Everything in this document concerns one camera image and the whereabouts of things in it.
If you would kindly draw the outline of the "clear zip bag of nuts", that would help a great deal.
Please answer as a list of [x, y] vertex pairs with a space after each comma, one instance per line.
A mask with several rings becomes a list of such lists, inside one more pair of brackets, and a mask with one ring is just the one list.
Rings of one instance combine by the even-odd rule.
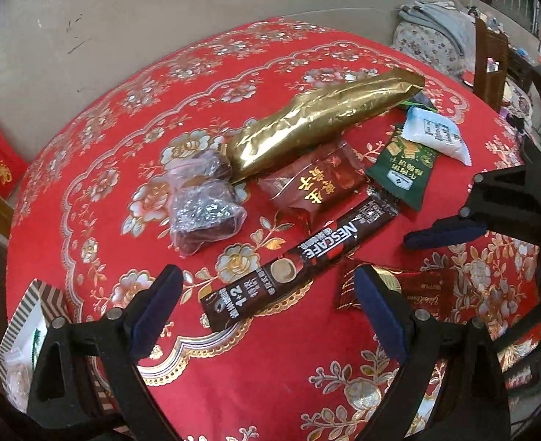
[[15, 347], [4, 356], [6, 363], [6, 394], [19, 411], [27, 411], [31, 387], [31, 366], [20, 348]]

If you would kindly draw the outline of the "red gold chocolate wrapper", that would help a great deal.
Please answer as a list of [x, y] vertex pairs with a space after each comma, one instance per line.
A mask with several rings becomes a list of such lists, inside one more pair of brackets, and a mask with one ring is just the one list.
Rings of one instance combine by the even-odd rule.
[[[366, 262], [346, 258], [340, 264], [340, 292], [336, 309], [361, 309], [354, 292], [354, 273]], [[400, 294], [413, 309], [426, 309], [442, 322], [450, 316], [454, 302], [452, 289], [458, 275], [451, 269], [411, 271], [374, 266], [385, 285]]]

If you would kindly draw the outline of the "dark green cracker packet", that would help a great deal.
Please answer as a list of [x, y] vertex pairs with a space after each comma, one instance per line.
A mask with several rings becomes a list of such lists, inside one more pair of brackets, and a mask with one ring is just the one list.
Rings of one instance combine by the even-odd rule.
[[404, 139], [402, 130], [400, 125], [395, 126], [389, 142], [368, 168], [367, 175], [389, 194], [420, 211], [439, 153]]

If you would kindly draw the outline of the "striped white storage box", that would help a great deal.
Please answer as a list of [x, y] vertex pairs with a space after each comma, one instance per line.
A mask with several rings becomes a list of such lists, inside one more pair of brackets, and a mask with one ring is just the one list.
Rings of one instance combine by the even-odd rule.
[[10, 318], [0, 342], [0, 380], [5, 393], [6, 353], [12, 348], [20, 348], [31, 366], [33, 378], [48, 328], [59, 316], [70, 320], [62, 290], [34, 279]]

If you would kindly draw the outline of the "white blue snack packet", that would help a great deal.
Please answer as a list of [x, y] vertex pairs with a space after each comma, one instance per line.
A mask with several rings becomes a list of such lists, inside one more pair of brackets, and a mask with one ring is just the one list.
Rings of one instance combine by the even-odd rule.
[[407, 111], [402, 134], [403, 139], [420, 143], [438, 153], [459, 160], [465, 166], [472, 165], [469, 149], [458, 126], [437, 112], [411, 107]]

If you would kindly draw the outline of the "dark red snack packet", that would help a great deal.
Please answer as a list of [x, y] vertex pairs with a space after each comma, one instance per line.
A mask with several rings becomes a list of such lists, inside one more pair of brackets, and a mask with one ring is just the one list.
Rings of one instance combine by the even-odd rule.
[[308, 233], [314, 219], [366, 182], [364, 168], [344, 139], [328, 142], [258, 180], [258, 187]]

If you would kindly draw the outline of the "brown wooden chair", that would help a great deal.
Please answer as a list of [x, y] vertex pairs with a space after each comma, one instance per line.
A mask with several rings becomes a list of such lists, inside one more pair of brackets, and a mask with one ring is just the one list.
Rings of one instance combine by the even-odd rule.
[[500, 112], [508, 68], [507, 36], [493, 31], [476, 18], [476, 60], [473, 93], [495, 112]]

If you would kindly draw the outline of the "gold foil snack bag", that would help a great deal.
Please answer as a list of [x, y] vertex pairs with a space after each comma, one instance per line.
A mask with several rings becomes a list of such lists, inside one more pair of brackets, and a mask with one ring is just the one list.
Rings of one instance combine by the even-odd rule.
[[425, 77], [401, 68], [294, 97], [272, 115], [242, 128], [227, 142], [231, 180], [238, 182], [297, 158], [424, 90]]

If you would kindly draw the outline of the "brown Nescafe coffee stick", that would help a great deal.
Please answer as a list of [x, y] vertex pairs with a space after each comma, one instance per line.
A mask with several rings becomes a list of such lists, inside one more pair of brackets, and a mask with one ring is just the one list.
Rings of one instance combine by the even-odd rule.
[[210, 330], [228, 330], [256, 315], [357, 249], [399, 214], [393, 196], [371, 187], [364, 201], [315, 234], [202, 299]]

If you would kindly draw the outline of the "floral grey bedding pile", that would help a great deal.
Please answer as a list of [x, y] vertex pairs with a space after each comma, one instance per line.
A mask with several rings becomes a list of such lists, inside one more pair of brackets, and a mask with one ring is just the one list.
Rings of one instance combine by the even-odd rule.
[[473, 73], [475, 20], [458, 0], [414, 0], [398, 11], [392, 48], [449, 77]]

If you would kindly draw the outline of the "red floral tablecloth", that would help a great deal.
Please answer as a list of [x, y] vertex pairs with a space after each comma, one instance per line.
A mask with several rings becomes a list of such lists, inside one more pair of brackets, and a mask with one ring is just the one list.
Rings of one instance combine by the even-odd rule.
[[6, 306], [33, 280], [64, 292], [75, 322], [122, 308], [165, 265], [184, 272], [172, 319], [140, 371], [189, 440], [351, 440], [383, 399], [397, 366], [358, 309], [338, 309], [330, 270], [251, 320], [211, 333], [199, 301], [305, 238], [258, 189], [238, 186], [248, 217], [231, 239], [183, 258], [169, 235], [165, 172], [224, 143], [294, 96], [404, 67], [466, 139], [472, 165], [441, 156], [420, 211], [399, 216], [358, 259], [431, 275], [453, 322], [482, 318], [493, 336], [538, 301], [537, 250], [490, 233], [439, 251], [407, 251], [407, 232], [451, 216], [473, 176], [518, 165], [515, 135], [496, 112], [422, 63], [360, 36], [284, 19], [242, 26], [186, 47], [130, 77], [74, 118], [30, 164], [12, 222]]

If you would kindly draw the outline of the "clear bag of red dates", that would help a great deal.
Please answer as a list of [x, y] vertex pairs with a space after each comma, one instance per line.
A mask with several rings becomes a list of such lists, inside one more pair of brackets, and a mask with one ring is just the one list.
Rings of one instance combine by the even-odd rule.
[[231, 163], [222, 153], [201, 150], [171, 160], [166, 170], [171, 240], [181, 256], [195, 255], [241, 230], [248, 212], [230, 184]]

